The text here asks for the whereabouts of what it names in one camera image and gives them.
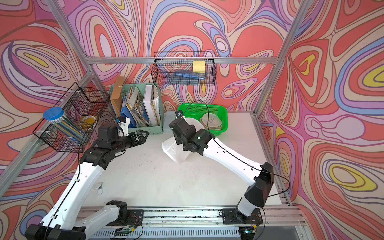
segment patterned wall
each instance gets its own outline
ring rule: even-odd
[[[384,239],[383,51],[383,1],[315,0],[258,113],[316,239]]]
[[[61,0],[88,56],[214,50],[277,56],[298,6],[286,0]]]
[[[153,56],[154,51],[215,51],[216,56],[277,56],[296,13],[296,1],[89,0],[62,1],[88,56]],[[151,81],[150,64],[98,64],[105,86]],[[230,111],[252,111],[266,64],[221,64],[217,84],[162,87],[165,110],[203,100]]]
[[[227,75],[223,70],[217,72],[214,86],[161,86],[165,111],[175,111],[180,104],[194,100],[221,105],[228,111],[252,111],[272,64],[228,64],[227,68]],[[150,64],[97,64],[94,69],[106,87],[117,76],[126,77],[125,83],[152,82]]]
[[[150,56],[155,50],[214,50],[218,56],[276,56],[297,1],[59,0],[90,56]],[[0,171],[30,140],[42,113],[84,70],[45,0],[0,0]],[[151,65],[95,66],[104,85],[150,81]],[[163,87],[166,109],[202,99],[250,111],[271,65],[220,65],[218,84]],[[109,118],[106,112],[103,121]],[[25,239],[74,174],[77,155],[42,145],[0,199],[0,240]]]
[[[0,174],[75,81],[84,75],[45,1],[0,1]],[[43,145],[0,199],[0,239],[25,239],[74,174],[76,156]]]

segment container with blue lid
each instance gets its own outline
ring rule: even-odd
[[[53,107],[43,113],[43,118],[64,133],[70,141],[81,143],[84,132],[70,118],[67,117],[61,107]]]

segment sticky note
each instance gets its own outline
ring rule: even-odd
[[[205,73],[205,61],[193,61],[192,72]]]

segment white table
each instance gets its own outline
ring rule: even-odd
[[[161,142],[172,136],[149,135],[145,144],[115,158],[98,179],[103,193],[92,190],[83,206],[104,206],[111,200],[124,201],[130,207],[236,205],[248,185],[220,163],[198,153],[175,163],[161,148]],[[249,113],[228,113],[228,130],[218,138],[241,155],[266,162]],[[270,194],[275,193],[273,186]],[[266,204],[280,205],[280,197],[269,197]]]

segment white mesh bag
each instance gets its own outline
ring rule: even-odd
[[[196,131],[204,129],[203,125],[194,118],[184,118],[189,125],[194,125]],[[161,143],[163,151],[175,162],[182,163],[191,154],[190,151],[184,151],[183,145],[177,145],[175,137],[171,137]]]

